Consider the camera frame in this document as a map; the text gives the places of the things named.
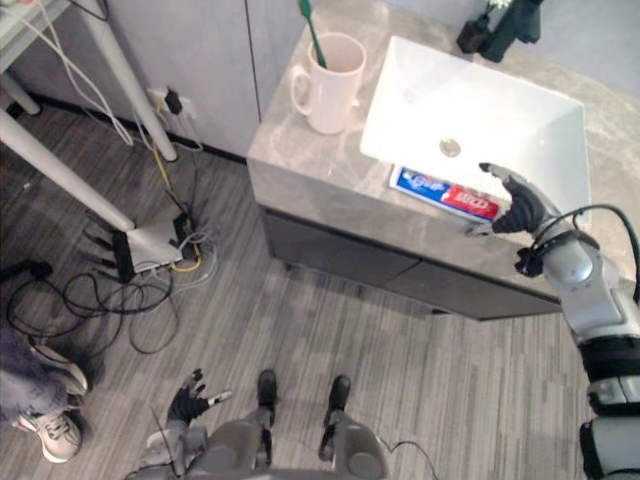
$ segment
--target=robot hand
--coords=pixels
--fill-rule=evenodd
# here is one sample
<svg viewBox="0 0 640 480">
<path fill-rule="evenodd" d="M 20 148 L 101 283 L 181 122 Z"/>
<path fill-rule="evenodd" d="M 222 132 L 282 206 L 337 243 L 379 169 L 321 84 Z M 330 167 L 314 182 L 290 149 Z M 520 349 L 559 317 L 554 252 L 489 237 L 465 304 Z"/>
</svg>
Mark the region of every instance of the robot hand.
<svg viewBox="0 0 640 480">
<path fill-rule="evenodd" d="M 511 194 L 511 208 L 491 225 L 478 225 L 470 236 L 493 233 L 516 233 L 526 231 L 535 235 L 549 221 L 560 215 L 558 209 L 535 185 L 513 170 L 492 163 L 481 163 L 480 168 L 500 179 Z"/>
<path fill-rule="evenodd" d="M 167 420 L 180 420 L 189 425 L 191 420 L 202 415 L 213 405 L 224 402 L 231 398 L 231 391 L 224 392 L 210 398 L 201 398 L 200 394 L 206 385 L 200 384 L 202 380 L 202 370 L 200 368 L 194 370 L 189 375 L 169 406 Z"/>
</svg>

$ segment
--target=table leg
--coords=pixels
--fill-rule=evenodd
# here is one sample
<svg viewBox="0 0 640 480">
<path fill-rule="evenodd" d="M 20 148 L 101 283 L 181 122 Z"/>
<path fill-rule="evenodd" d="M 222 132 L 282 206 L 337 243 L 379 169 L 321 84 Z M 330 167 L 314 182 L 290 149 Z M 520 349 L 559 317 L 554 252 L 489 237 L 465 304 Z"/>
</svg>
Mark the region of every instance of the table leg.
<svg viewBox="0 0 640 480">
<path fill-rule="evenodd" d="M 29 115 L 37 115 L 40 113 L 40 105 L 38 105 L 7 72 L 4 72 L 0 76 L 0 87 Z"/>
<path fill-rule="evenodd" d="M 93 12 L 102 12 L 96 0 L 81 0 L 80 3 Z M 81 13 L 81 17 L 162 156 L 170 161 L 178 158 L 109 24 L 86 13 Z"/>
<path fill-rule="evenodd" d="M 133 221 L 96 192 L 38 142 L 22 125 L 1 109 L 0 141 L 118 230 L 126 232 L 135 228 Z"/>
</svg>

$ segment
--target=green toothbrush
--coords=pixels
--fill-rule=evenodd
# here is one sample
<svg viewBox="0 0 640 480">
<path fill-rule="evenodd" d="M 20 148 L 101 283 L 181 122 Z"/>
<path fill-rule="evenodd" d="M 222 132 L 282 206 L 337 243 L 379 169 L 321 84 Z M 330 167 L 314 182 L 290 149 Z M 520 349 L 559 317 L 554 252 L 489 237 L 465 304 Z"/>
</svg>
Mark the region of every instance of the green toothbrush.
<svg viewBox="0 0 640 480">
<path fill-rule="evenodd" d="M 324 54 L 322 53 L 320 43 L 318 42 L 318 37 L 316 36 L 316 30 L 313 28 L 313 22 L 311 21 L 311 4 L 309 3 L 309 0 L 298 0 L 298 6 L 300 7 L 300 13 L 304 18 L 307 19 L 307 23 L 309 24 L 309 30 L 311 30 L 311 38 L 313 39 L 313 48 L 316 51 L 318 64 L 322 68 L 327 68 L 327 61 L 324 59 Z"/>
</svg>

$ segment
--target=plug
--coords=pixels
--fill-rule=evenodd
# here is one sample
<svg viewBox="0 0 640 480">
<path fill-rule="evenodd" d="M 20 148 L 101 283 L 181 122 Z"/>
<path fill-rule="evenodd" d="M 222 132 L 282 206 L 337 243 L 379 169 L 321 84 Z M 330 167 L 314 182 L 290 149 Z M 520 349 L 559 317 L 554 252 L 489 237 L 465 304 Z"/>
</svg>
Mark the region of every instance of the plug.
<svg viewBox="0 0 640 480">
<path fill-rule="evenodd" d="M 171 90 L 171 87 L 167 87 L 167 94 L 164 97 L 164 103 L 167 104 L 167 108 L 174 115 L 180 115 L 182 112 L 182 102 L 180 96 L 175 90 Z"/>
</svg>

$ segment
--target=toothpaste tube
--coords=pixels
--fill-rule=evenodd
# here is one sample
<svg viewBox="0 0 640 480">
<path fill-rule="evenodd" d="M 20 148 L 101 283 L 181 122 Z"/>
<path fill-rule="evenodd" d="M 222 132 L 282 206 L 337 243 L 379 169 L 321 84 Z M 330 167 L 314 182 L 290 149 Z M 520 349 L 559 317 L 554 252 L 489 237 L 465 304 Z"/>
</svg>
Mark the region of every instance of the toothpaste tube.
<svg viewBox="0 0 640 480">
<path fill-rule="evenodd" d="M 500 211 L 497 203 L 478 195 L 474 190 L 400 165 L 394 167 L 389 185 L 451 213 L 479 222 L 491 222 Z"/>
</svg>

